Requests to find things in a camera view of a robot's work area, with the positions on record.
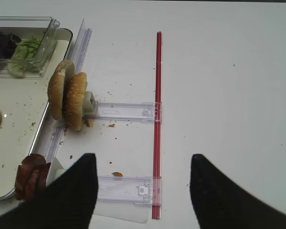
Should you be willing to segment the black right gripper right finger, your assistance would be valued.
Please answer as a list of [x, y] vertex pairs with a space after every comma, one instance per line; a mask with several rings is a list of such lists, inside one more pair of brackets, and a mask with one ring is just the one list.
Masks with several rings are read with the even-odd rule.
[[202, 154], [191, 159], [190, 197], [202, 229], [286, 229], [286, 214], [242, 189]]

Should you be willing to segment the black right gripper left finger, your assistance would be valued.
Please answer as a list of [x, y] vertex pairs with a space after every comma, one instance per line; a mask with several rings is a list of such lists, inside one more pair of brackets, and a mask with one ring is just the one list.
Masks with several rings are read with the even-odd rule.
[[32, 199], [0, 216], [0, 229], [87, 229], [97, 201], [96, 156], [82, 155]]

